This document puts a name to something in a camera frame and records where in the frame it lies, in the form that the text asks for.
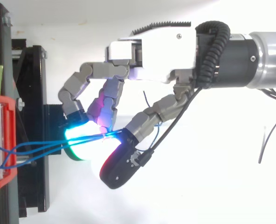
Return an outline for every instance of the robotic hand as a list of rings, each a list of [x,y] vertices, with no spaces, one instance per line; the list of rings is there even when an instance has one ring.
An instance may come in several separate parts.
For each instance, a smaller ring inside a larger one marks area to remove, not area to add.
[[[84,63],[59,91],[69,123],[76,126],[93,120],[103,132],[109,132],[115,124],[125,79],[175,80],[173,95],[139,112],[120,134],[121,144],[100,172],[111,189],[122,186],[150,160],[201,89],[276,88],[276,33],[230,34],[229,27],[218,21],[202,23],[196,29],[190,26],[189,22],[163,22],[135,30],[130,37],[107,47],[105,62]],[[77,97],[92,78],[107,81],[85,112]],[[156,145],[142,154],[136,150],[156,124],[174,118]]]

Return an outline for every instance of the white background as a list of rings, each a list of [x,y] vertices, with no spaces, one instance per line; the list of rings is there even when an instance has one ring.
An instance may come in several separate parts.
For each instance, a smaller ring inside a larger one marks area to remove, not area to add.
[[[276,0],[2,0],[13,38],[48,51],[48,103],[83,62],[154,21],[220,20],[232,33],[276,31]],[[104,81],[80,97],[87,108]],[[172,87],[126,81],[116,128],[124,127]],[[257,163],[263,127],[276,122],[276,101],[257,90],[203,91],[150,162],[117,190],[92,174],[90,162],[51,156],[46,213],[28,209],[22,224],[276,224],[276,130]],[[155,133],[141,148],[147,148]]]

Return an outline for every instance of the blue cable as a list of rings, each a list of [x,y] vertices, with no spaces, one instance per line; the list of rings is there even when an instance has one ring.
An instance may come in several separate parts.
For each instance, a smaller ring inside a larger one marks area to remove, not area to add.
[[[39,152],[41,150],[44,150],[46,148],[51,148],[51,147],[54,147],[54,146],[57,146],[57,145],[60,145],[60,144],[67,143],[67,141],[61,141],[62,143],[58,143],[59,141],[58,142],[54,141],[54,142],[55,142],[55,144],[49,144],[49,145],[46,145],[46,146],[43,146],[43,147],[39,147],[39,148],[30,150],[30,151],[26,151],[26,152],[13,152],[13,149],[9,151],[7,149],[4,149],[4,148],[0,147],[1,151],[8,153],[7,156],[6,156],[6,158],[4,159],[4,161],[2,163],[2,166],[4,166],[7,163],[9,157],[11,156],[11,154],[15,154],[15,155],[29,155],[29,154],[36,153],[36,152]]]
[[[27,160],[27,161],[25,161],[25,162],[23,162],[23,163],[21,163],[21,164],[15,165],[15,166],[4,167],[4,166],[1,165],[1,166],[0,166],[0,169],[13,169],[13,168],[18,168],[18,167],[21,167],[21,166],[23,166],[23,165],[25,165],[25,164],[28,164],[29,162],[35,161],[35,160],[37,160],[37,159],[39,159],[39,158],[42,158],[42,157],[44,157],[44,156],[46,156],[46,155],[49,155],[49,154],[51,154],[51,153],[54,153],[54,152],[56,152],[56,151],[58,151],[58,150],[61,150],[61,149],[64,149],[64,148],[68,148],[68,147],[70,147],[70,146],[76,146],[76,145],[84,144],[84,143],[91,142],[91,141],[94,141],[94,140],[81,141],[81,142],[77,142],[77,143],[75,143],[75,144],[68,145],[68,146],[65,146],[65,147],[60,146],[60,147],[58,147],[58,148],[52,149],[52,150],[50,150],[50,151],[48,151],[48,152],[45,152],[45,153],[43,153],[43,154],[41,154],[41,155],[38,155],[38,156],[36,156],[36,157],[33,157],[33,158],[31,158],[31,159],[29,159],[29,160]]]
[[[116,131],[113,131],[113,132],[108,132],[108,133],[105,133],[105,136],[106,137],[109,137],[111,136],[112,134],[116,134],[116,133],[119,133],[121,132],[121,129],[120,130],[116,130]],[[55,143],[55,142],[58,142],[58,144],[63,144],[63,143],[67,143],[68,141],[77,141],[77,140],[84,140],[84,139],[87,139],[87,138],[94,138],[94,137],[103,137],[104,135],[103,134],[95,134],[95,135],[88,135],[88,136],[82,136],[82,137],[77,137],[77,138],[73,138],[73,139],[70,139],[70,140],[58,140],[58,141],[29,141],[29,142],[24,142],[24,143],[21,143],[19,145],[16,145],[12,150],[15,150],[21,146],[27,146],[27,145],[46,145],[46,144],[52,144],[52,143]]]
[[[113,131],[113,132],[105,133],[104,135],[106,137],[110,137],[111,135],[117,134],[119,132],[121,132],[121,130],[116,130],[116,131]],[[4,166],[6,164],[6,162],[9,159],[9,157],[11,156],[11,154],[28,155],[28,154],[39,152],[39,151],[44,150],[46,148],[54,147],[54,146],[59,145],[59,144],[68,143],[69,141],[90,140],[90,139],[92,139],[92,140],[98,140],[98,139],[103,138],[104,135],[103,134],[95,134],[95,135],[88,135],[88,136],[82,136],[82,137],[72,138],[72,139],[69,139],[69,140],[59,140],[59,141],[33,141],[33,142],[24,142],[24,143],[21,143],[21,144],[15,146],[10,151],[6,150],[6,149],[4,149],[2,147],[0,147],[1,151],[8,153],[8,155],[6,156],[6,158],[3,161],[3,163],[2,163],[1,166]],[[17,149],[17,148],[19,148],[21,146],[26,146],[26,145],[45,145],[45,144],[49,144],[49,145],[46,145],[46,146],[43,146],[43,147],[40,147],[40,148],[37,148],[37,149],[34,149],[34,150],[30,150],[30,151],[27,151],[27,152],[13,152],[15,149]]]
[[[145,93],[145,91],[143,91],[143,95],[144,95],[144,98],[145,98],[146,104],[148,105],[148,107],[151,107],[151,106],[150,106],[150,104],[148,103],[148,100],[147,100],[147,97],[146,97],[146,93]],[[157,127],[157,128],[158,128],[158,132],[157,132],[157,134],[156,134],[156,137],[155,137],[155,138],[154,138],[154,140],[152,141],[151,146],[149,146],[149,148],[148,148],[148,149],[150,149],[150,148],[153,146],[153,144],[155,143],[155,141],[157,140],[157,138],[158,138],[158,136],[159,136],[159,133],[160,133],[160,126],[162,126],[162,124],[163,124],[163,122],[158,123],[158,124],[156,124],[156,125],[155,125],[155,127]],[[145,152],[146,150],[140,150],[140,149],[137,149],[137,151],[140,151],[140,152]]]

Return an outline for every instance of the black cylindrical motor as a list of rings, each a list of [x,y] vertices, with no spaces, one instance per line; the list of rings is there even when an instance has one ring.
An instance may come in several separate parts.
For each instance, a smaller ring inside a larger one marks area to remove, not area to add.
[[[196,74],[214,35],[199,34]],[[218,65],[211,88],[276,88],[276,32],[231,34]]]

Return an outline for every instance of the metal screw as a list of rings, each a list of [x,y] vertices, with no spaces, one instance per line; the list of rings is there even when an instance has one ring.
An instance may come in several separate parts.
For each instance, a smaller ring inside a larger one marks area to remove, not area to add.
[[[22,101],[21,98],[18,98],[17,99],[17,108],[19,111],[22,111],[23,110],[23,107],[25,107],[25,103]]]
[[[42,59],[48,59],[48,53],[44,50],[41,52]]]
[[[251,56],[250,60],[251,60],[251,62],[254,62],[256,60],[256,57],[255,56]]]
[[[2,22],[3,22],[4,25],[6,25],[6,26],[8,26],[8,27],[12,26],[12,24],[11,24],[11,17],[9,16],[9,13],[6,13],[6,14],[3,16]]]

